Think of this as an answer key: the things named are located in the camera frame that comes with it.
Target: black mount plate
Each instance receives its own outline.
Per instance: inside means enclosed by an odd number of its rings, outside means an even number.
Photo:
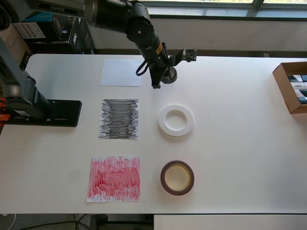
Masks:
[[[35,119],[32,117],[21,116],[14,110],[8,109],[11,115],[9,121],[4,122],[10,125],[23,126],[60,126],[76,127],[79,121],[82,103],[80,101],[68,100],[48,100],[52,105],[53,116],[49,119]]]

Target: box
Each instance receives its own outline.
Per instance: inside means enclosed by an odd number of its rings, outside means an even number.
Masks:
[[[288,75],[306,75],[307,62],[281,63],[273,72],[284,102],[291,114],[307,113],[307,104],[301,104],[288,79]]]
[[[66,16],[35,12],[21,23],[13,23],[26,43],[59,41]]]
[[[75,23],[66,21],[60,41],[28,44],[35,54],[84,54],[85,47]]]
[[[24,40],[20,37],[17,30],[10,25],[8,29],[0,32],[0,37],[4,41],[13,58],[18,63],[19,68],[25,70],[32,52]]]
[[[76,28],[81,35],[82,42],[85,46],[85,53],[94,54],[95,45],[86,21],[82,18],[76,18],[75,23]]]

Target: window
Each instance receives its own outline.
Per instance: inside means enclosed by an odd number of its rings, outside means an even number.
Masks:
[[[150,15],[281,18],[306,21],[307,0],[139,0]]]

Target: paper with red scribbles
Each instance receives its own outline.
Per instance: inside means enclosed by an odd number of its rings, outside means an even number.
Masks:
[[[87,202],[139,200],[139,156],[92,158]]]

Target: tape roll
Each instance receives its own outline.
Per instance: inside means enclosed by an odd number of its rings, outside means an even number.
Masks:
[[[167,126],[166,122],[165,122],[165,117],[166,115],[171,112],[171,111],[180,111],[184,114],[184,116],[186,117],[186,125],[183,129],[181,130],[174,130],[171,129],[170,127]],[[186,135],[187,133],[189,133],[192,130],[193,127],[193,116],[192,113],[190,112],[189,109],[187,109],[186,107],[182,106],[182,105],[178,105],[178,104],[173,104],[173,105],[169,105],[167,107],[165,107],[159,115],[159,125],[160,128],[163,130],[163,132],[165,132],[166,134],[173,136],[173,137],[181,137]]]
[[[186,184],[181,184],[180,186],[177,186],[177,187],[170,184],[171,182],[167,178],[167,173],[173,167],[180,167],[187,173],[188,181],[186,182]],[[175,195],[175,196],[182,196],[184,194],[187,194],[192,189],[194,185],[194,173],[192,169],[183,161],[171,161],[166,166],[164,166],[164,168],[162,169],[160,180],[161,180],[162,187],[168,193]]]

